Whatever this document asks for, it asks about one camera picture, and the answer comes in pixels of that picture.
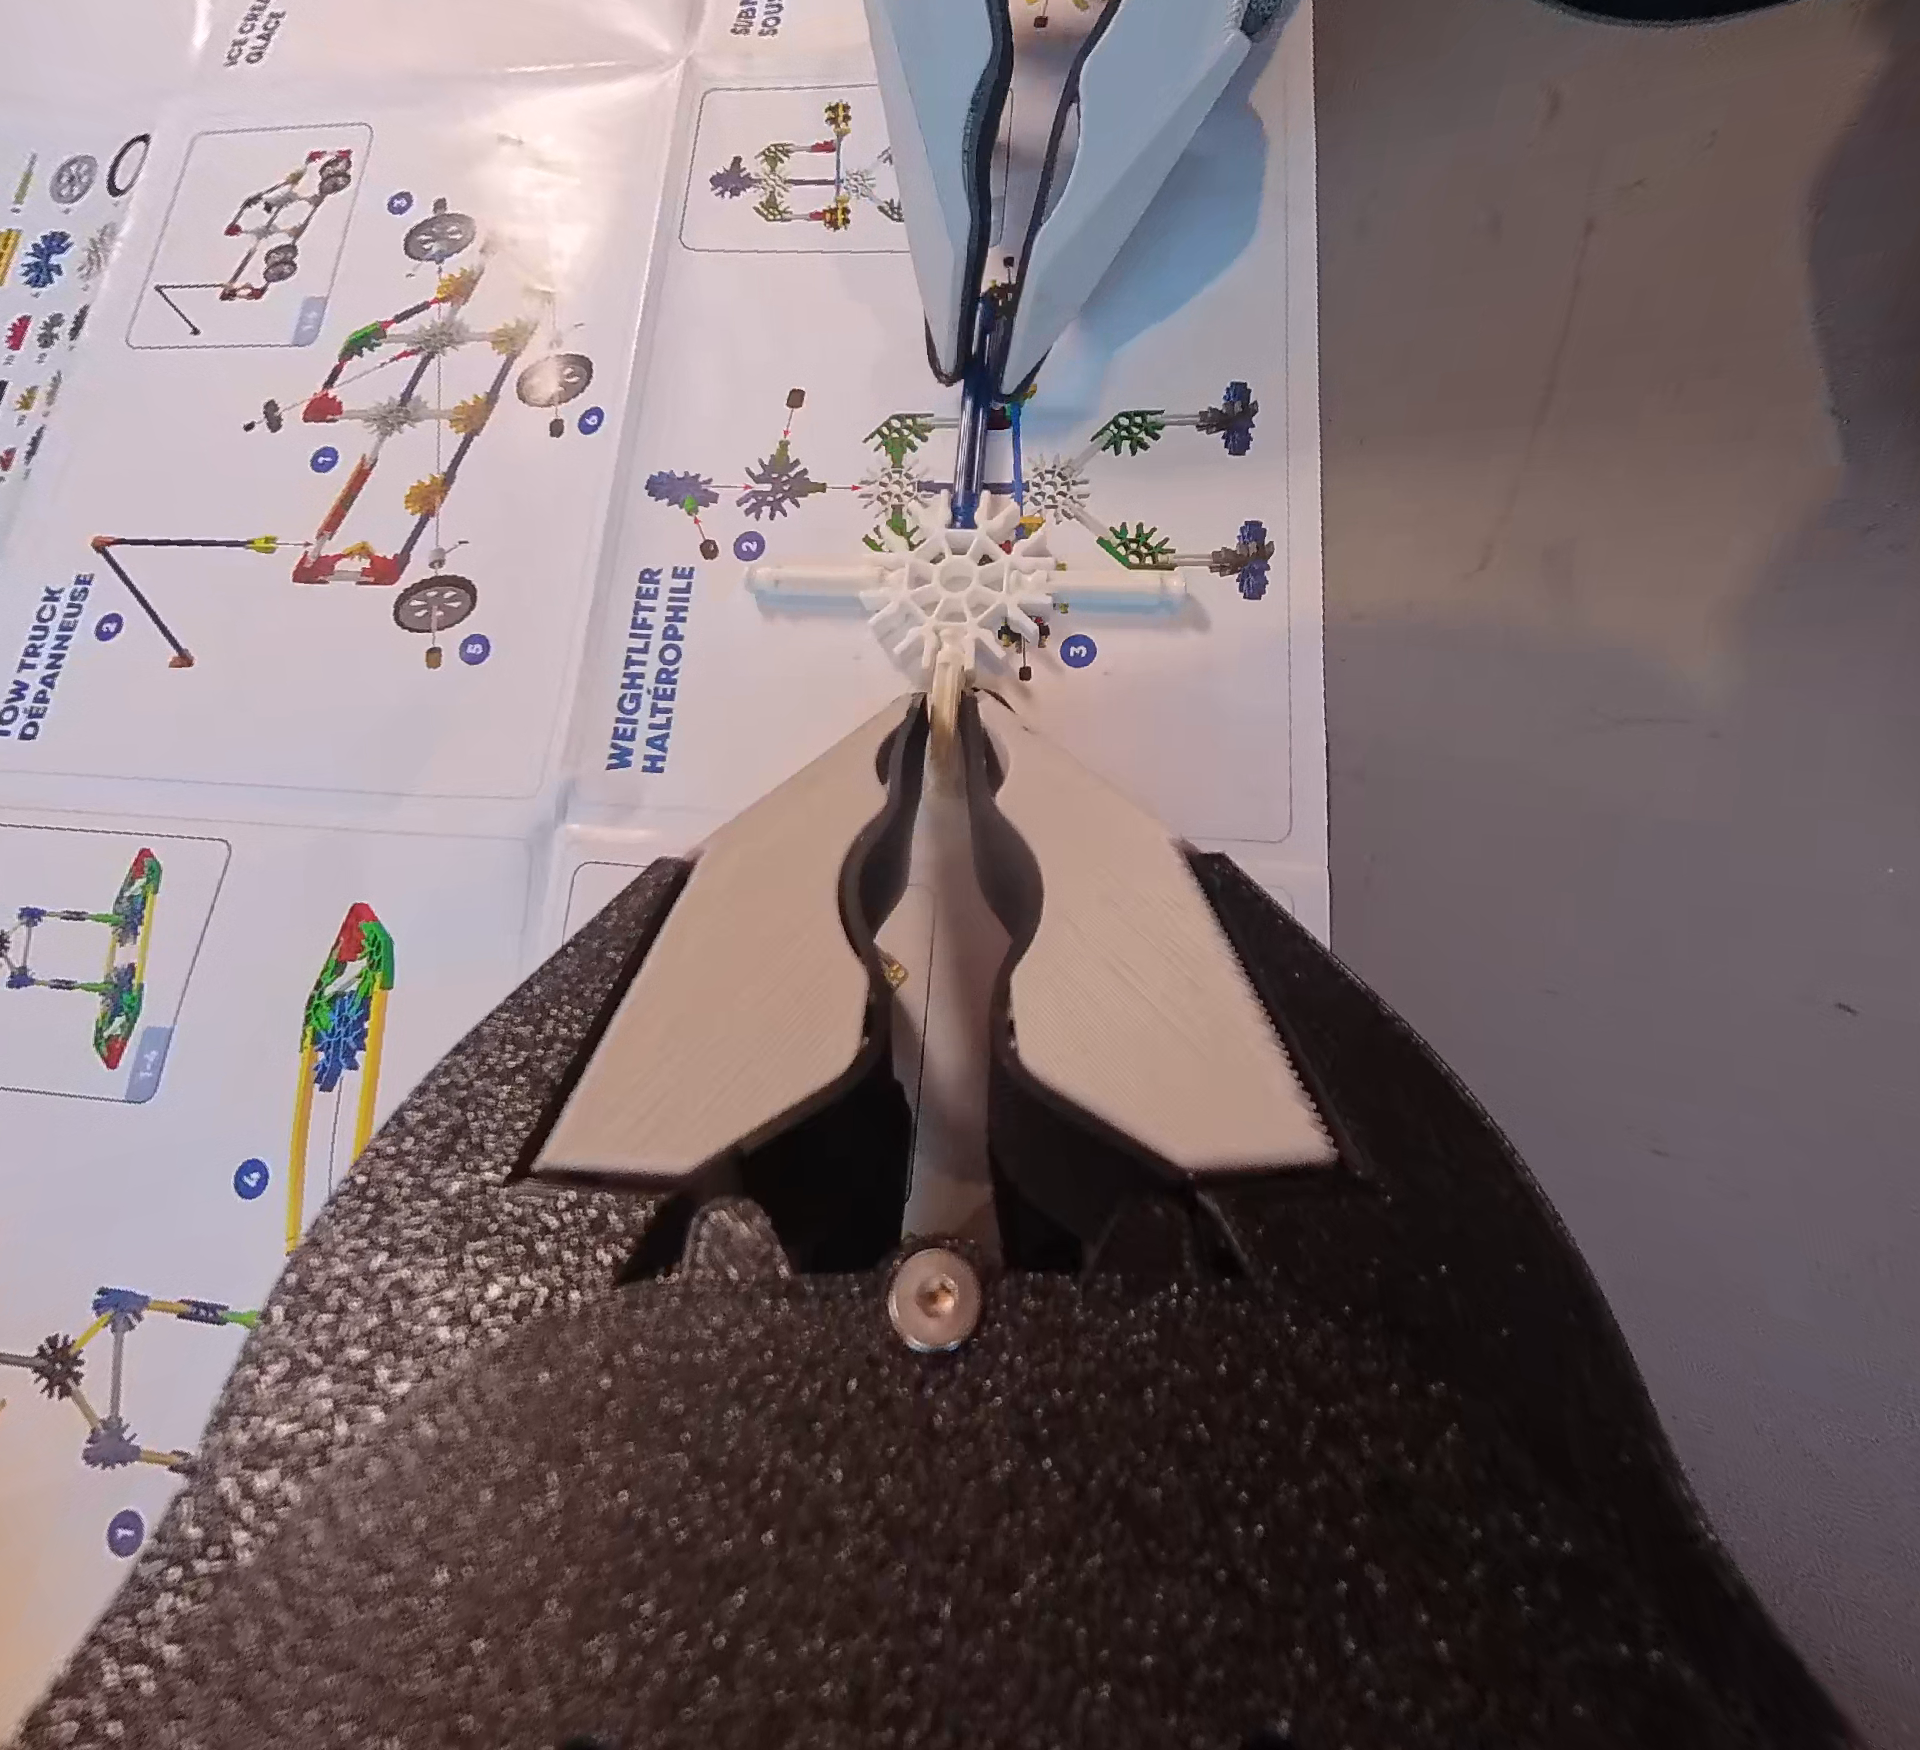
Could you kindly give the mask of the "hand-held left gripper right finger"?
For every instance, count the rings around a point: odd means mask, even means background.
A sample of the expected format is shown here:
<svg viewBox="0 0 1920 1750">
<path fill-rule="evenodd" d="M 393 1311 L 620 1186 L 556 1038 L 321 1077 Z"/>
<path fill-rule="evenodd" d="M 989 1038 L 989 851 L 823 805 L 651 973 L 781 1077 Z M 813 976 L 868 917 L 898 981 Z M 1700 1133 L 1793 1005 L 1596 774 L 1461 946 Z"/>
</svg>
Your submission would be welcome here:
<svg viewBox="0 0 1920 1750">
<path fill-rule="evenodd" d="M 1341 1161 L 1194 851 L 989 693 L 957 744 L 981 894 L 1009 933 L 989 1000 L 989 1177 L 1014 1269 L 1083 1269 L 1123 1214 Z"/>
</svg>

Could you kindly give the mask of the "white instruction sheet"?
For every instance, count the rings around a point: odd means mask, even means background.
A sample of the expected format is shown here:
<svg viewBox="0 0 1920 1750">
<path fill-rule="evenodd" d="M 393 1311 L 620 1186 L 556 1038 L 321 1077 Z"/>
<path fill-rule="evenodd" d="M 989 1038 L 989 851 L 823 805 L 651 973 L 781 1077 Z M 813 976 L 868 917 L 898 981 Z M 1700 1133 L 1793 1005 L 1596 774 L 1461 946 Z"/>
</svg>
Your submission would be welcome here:
<svg viewBox="0 0 1920 1750">
<path fill-rule="evenodd" d="M 914 678 L 760 562 L 947 527 L 862 0 L 6 0 L 6 1715 L 421 1072 Z M 1309 17 L 984 496 L 1001 690 L 1331 923 Z"/>
</svg>

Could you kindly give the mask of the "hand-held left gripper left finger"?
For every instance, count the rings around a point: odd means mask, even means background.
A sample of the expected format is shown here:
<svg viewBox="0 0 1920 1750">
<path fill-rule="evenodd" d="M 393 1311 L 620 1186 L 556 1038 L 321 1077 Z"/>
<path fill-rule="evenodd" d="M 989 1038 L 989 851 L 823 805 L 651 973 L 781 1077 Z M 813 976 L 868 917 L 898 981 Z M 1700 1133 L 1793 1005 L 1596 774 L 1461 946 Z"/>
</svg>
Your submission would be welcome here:
<svg viewBox="0 0 1920 1750">
<path fill-rule="evenodd" d="M 570 1067 L 528 1166 L 746 1192 L 793 1269 L 894 1254 L 914 1110 L 881 923 L 911 875 L 926 696 L 898 696 L 720 825 Z"/>
</svg>

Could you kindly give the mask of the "long blue rod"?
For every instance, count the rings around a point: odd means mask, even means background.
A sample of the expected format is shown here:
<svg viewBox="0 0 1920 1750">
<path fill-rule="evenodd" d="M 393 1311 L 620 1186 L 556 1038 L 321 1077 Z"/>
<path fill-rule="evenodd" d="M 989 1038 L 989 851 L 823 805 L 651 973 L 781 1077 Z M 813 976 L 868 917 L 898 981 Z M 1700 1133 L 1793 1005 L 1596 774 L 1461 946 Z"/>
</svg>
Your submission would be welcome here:
<svg viewBox="0 0 1920 1750">
<path fill-rule="evenodd" d="M 968 533 L 984 496 L 984 441 L 993 408 L 993 322 L 1001 289 L 984 283 L 968 314 L 968 355 L 958 367 L 958 430 L 957 430 L 957 476 L 952 476 L 952 527 Z"/>
</svg>

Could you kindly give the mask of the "white snowflake connector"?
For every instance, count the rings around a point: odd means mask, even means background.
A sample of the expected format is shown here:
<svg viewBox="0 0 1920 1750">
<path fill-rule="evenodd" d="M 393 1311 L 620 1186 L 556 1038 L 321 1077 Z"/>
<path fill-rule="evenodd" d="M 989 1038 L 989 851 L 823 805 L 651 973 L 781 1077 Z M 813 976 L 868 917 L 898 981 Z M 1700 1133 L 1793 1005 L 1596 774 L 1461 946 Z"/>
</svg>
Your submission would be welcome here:
<svg viewBox="0 0 1920 1750">
<path fill-rule="evenodd" d="M 1044 533 L 1021 537 L 1009 496 L 981 496 L 975 527 L 928 533 L 911 549 L 874 556 L 857 589 L 881 646 L 914 678 L 968 678 L 1004 641 L 1044 641 L 1058 556 Z"/>
</svg>

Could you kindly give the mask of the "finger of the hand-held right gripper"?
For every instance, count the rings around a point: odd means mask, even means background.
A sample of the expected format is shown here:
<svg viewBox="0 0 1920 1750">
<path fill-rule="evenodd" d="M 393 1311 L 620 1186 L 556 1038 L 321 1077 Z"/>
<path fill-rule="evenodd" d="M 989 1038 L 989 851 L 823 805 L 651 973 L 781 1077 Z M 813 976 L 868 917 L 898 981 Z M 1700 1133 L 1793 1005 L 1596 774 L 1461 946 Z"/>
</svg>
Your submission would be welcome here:
<svg viewBox="0 0 1920 1750">
<path fill-rule="evenodd" d="M 993 379 L 1025 386 L 1135 233 L 1194 131 L 1247 53 L 1247 0 L 1104 0 L 1060 89 L 1075 150 L 1021 246 Z"/>
<path fill-rule="evenodd" d="M 1009 17 L 1004 0 L 862 0 L 862 17 L 926 299 L 926 348 L 933 379 L 957 386 L 975 348 L 975 291 L 989 254 Z"/>
</svg>

